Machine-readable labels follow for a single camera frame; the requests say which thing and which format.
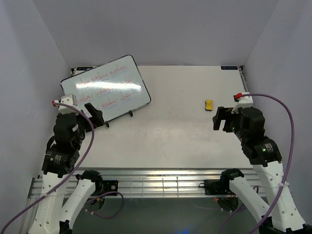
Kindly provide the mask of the yellow whiteboard eraser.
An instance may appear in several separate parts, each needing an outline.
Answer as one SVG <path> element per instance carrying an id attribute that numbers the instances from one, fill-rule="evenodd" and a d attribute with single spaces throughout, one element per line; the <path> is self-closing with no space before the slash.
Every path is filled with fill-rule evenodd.
<path id="1" fill-rule="evenodd" d="M 213 101 L 211 99 L 205 100 L 205 110 L 212 111 L 213 110 Z"/>

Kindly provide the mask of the white dry-erase whiteboard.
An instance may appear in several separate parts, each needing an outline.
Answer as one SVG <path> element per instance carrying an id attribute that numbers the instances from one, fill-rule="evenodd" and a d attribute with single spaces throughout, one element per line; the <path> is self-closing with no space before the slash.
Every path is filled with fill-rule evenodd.
<path id="1" fill-rule="evenodd" d="M 87 117 L 91 117 L 91 113 L 84 105 L 91 103 L 102 111 L 105 121 L 111 121 L 151 102 L 151 96 L 131 55 L 66 78 L 60 85 L 66 95 L 76 96 L 78 108 Z"/>

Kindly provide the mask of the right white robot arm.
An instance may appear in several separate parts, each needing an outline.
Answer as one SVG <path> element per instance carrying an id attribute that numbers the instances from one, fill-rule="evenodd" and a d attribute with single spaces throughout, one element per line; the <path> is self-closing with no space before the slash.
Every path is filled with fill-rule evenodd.
<path id="1" fill-rule="evenodd" d="M 265 118 L 253 107 L 218 107 L 213 117 L 213 129 L 234 133 L 239 139 L 244 155 L 258 175 L 265 193 L 264 201 L 251 188 L 239 169 L 228 169 L 221 174 L 220 187 L 227 194 L 238 196 L 255 218 L 252 229 L 261 234 L 310 234 L 311 225 L 300 215 L 286 181 L 282 157 L 277 144 L 265 136 Z"/>

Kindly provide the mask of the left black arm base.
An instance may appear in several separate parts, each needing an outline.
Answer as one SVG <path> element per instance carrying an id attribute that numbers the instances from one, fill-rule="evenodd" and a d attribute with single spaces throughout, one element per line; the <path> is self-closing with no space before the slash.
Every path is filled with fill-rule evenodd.
<path id="1" fill-rule="evenodd" d="M 100 195 L 107 192 L 116 192 L 118 191 L 118 180 L 102 180 L 96 182 L 96 190 L 93 195 Z"/>

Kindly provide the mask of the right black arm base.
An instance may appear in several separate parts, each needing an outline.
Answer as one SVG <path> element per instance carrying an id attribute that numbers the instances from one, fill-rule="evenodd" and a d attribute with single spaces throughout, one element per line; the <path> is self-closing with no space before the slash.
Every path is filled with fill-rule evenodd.
<path id="1" fill-rule="evenodd" d="M 205 195 L 231 195 L 229 185 L 224 184 L 221 180 L 203 180 L 199 183 L 199 188 L 204 189 Z"/>

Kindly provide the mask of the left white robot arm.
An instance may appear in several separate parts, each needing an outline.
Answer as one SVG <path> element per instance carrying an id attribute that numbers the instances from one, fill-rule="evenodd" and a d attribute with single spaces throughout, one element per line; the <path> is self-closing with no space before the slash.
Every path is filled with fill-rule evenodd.
<path id="1" fill-rule="evenodd" d="M 99 172 L 86 170 L 77 175 L 77 186 L 64 202 L 66 188 L 75 170 L 81 144 L 87 132 L 102 126 L 102 112 L 92 104 L 84 105 L 91 117 L 86 119 L 73 104 L 59 106 L 54 136 L 47 144 L 42 166 L 42 190 L 30 234 L 70 234 L 74 222 L 91 195 L 103 190 Z"/>

